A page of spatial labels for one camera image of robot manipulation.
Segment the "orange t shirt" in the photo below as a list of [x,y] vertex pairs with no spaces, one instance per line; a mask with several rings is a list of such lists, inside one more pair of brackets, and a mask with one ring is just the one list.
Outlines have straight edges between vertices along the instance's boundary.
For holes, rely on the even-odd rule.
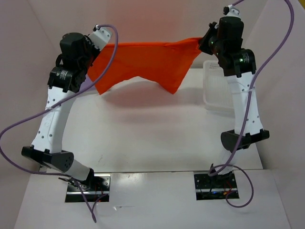
[[103,94],[118,83],[134,77],[156,82],[174,94],[180,87],[193,61],[201,53],[199,38],[178,42],[122,42],[105,74],[102,72],[112,56],[114,44],[106,45],[89,68],[88,77]]

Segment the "purple t shirt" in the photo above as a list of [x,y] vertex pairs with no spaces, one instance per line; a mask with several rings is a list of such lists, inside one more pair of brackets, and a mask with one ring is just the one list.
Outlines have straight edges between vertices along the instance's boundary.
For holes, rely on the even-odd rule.
[[[89,78],[88,75],[86,75],[86,79],[85,79],[84,83],[82,84],[82,87],[86,88],[86,87],[90,86],[91,84],[92,84],[91,79]],[[95,86],[92,86],[87,91],[94,91],[94,90],[96,90],[96,88],[95,88]]]

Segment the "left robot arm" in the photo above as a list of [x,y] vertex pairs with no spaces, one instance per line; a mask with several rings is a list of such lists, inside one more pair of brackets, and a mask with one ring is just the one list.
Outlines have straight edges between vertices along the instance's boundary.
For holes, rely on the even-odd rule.
[[74,99],[56,106],[60,100],[79,92],[86,73],[92,64],[96,49],[89,37],[72,32],[63,35],[60,41],[61,54],[48,79],[48,98],[38,132],[30,146],[22,148],[22,156],[42,166],[55,169],[76,180],[83,190],[96,185],[93,169],[78,162],[72,152],[62,149],[62,138]]

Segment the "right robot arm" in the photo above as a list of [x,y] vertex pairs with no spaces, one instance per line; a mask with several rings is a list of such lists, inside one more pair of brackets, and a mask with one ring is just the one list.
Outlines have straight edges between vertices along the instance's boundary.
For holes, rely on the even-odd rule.
[[225,183],[225,174],[232,171],[237,152],[270,136],[260,120],[254,86],[255,55],[252,50],[242,48],[243,30],[244,23],[239,17],[224,16],[219,22],[211,23],[198,42],[201,52],[217,57],[234,105],[234,129],[221,133],[221,143],[229,152],[229,158],[220,165],[211,166],[208,172],[213,187]]

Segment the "white plastic basket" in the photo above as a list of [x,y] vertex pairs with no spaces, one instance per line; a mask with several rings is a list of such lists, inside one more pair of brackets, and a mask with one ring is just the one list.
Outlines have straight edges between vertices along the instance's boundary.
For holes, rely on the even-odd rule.
[[207,110],[234,116],[231,90],[217,61],[203,63],[203,101]]

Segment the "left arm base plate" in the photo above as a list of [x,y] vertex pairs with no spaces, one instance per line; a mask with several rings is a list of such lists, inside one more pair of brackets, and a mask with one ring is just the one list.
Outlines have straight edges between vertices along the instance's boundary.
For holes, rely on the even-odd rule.
[[64,179],[68,182],[65,196],[66,203],[81,203],[85,202],[81,191],[89,203],[108,202],[110,197],[111,174],[95,173],[97,183],[91,187],[85,186],[81,182],[76,184],[72,180]]

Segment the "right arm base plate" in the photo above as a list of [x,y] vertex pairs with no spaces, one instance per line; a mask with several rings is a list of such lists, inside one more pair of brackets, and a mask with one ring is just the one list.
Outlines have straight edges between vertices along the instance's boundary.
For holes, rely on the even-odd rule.
[[226,175],[208,176],[207,172],[195,172],[194,186],[196,192],[196,200],[221,200],[238,199],[238,188],[235,175],[230,172]]

